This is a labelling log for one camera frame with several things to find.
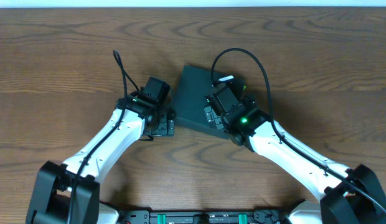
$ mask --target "wood grain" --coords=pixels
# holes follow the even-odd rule
[[[35,175],[83,147],[122,95],[121,52],[139,85],[176,87],[185,64],[210,68],[229,47],[257,55],[277,120],[331,159],[373,169],[386,193],[386,8],[0,9],[0,223],[25,219]],[[256,65],[241,53],[217,70],[248,80],[266,109]],[[178,127],[136,142],[101,199],[154,210],[284,206],[314,200],[269,160]]]

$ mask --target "black cable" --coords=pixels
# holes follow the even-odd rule
[[[132,83],[132,85],[135,86],[136,88],[136,91],[138,91],[138,93],[140,92],[138,86],[135,84],[135,82],[132,80],[131,77],[129,77],[129,75],[127,74],[127,72],[125,71],[124,69],[124,65],[123,65],[123,62],[121,61],[121,57],[120,57],[120,54],[118,53],[117,50],[113,50],[113,56],[114,56],[114,59],[116,60],[118,66],[120,66],[120,69],[121,69],[121,72],[123,73],[123,75],[125,75],[128,80]]]
[[[111,135],[113,134],[113,132],[115,130],[117,130],[117,128],[120,126],[121,124],[121,121],[123,120],[124,118],[124,114],[125,114],[125,108],[126,108],[126,97],[127,97],[127,88],[126,88],[126,79],[125,79],[125,76],[129,77],[128,75],[126,75],[126,72],[124,71],[124,68],[123,68],[123,64],[121,62],[121,57],[118,53],[117,50],[113,50],[113,55],[114,55],[114,58],[116,59],[117,61],[117,64],[120,66],[121,68],[121,72],[123,74],[123,84],[124,84],[124,105],[123,105],[123,110],[121,111],[121,115],[120,115],[120,118],[118,119],[118,121],[116,122],[115,126],[106,134],[105,137],[103,137],[92,149],[91,151],[87,154],[87,156],[85,156],[83,158],[83,161],[80,165],[80,168],[78,168],[78,171],[77,171],[77,174],[75,175],[75,178],[74,178],[74,182],[73,182],[73,186],[72,186],[72,191],[71,191],[71,196],[70,196],[70,206],[68,208],[68,217],[67,217],[67,224],[71,224],[71,221],[72,221],[72,218],[73,218],[73,207],[74,207],[74,198],[75,198],[75,192],[77,190],[77,186],[78,186],[78,178],[81,176],[81,173],[83,171],[83,168],[88,164],[88,161],[89,159],[91,158],[92,154],[99,148],[99,146],[106,141],[106,139]]]
[[[261,62],[253,54],[251,54],[249,51],[241,49],[241,48],[231,48],[231,49],[227,49],[227,50],[224,50],[223,52],[221,52],[217,56],[217,58],[215,58],[215,60],[214,60],[214,62],[212,64],[212,67],[211,67],[211,80],[212,80],[213,86],[216,86],[216,84],[217,84],[217,82],[214,81],[214,68],[215,68],[215,64],[217,63],[218,59],[223,54],[225,54],[227,52],[231,52],[231,51],[239,51],[239,52],[243,52],[243,53],[249,55],[252,59],[254,59],[254,61],[257,63],[257,65],[261,69],[263,78],[265,80],[265,85],[266,85],[266,94],[267,94],[267,98],[268,98],[268,108],[269,108],[269,120],[270,120],[270,123],[272,125],[273,131],[279,137],[280,141],[285,143],[289,148],[291,148],[298,155],[302,156],[304,159],[308,160],[309,162],[313,163],[314,165],[316,165],[320,169],[324,170],[325,173],[328,173],[328,174],[332,175],[333,177],[339,179],[341,182],[346,184],[348,187],[350,187],[351,189],[355,190],[356,192],[358,192],[359,194],[361,194],[362,196],[364,196],[365,198],[370,200],[373,204],[375,204],[377,207],[379,207],[379,209],[381,209],[386,214],[386,209],[381,204],[379,204],[378,201],[376,201],[374,198],[372,198],[370,195],[365,193],[360,188],[356,187],[351,181],[345,179],[345,177],[341,176],[336,171],[331,170],[330,168],[328,168],[328,166],[325,166],[324,164],[322,164],[319,161],[309,157],[307,154],[305,154],[302,151],[300,151],[299,149],[297,149],[295,146],[293,146],[290,142],[288,142],[286,140],[286,137],[284,135],[282,136],[279,133],[279,131],[277,130],[277,128],[275,126],[275,121],[273,119],[272,97],[271,97],[271,93],[270,93],[270,85],[269,85],[269,81],[268,81],[268,75],[266,75],[265,69],[263,68]]]

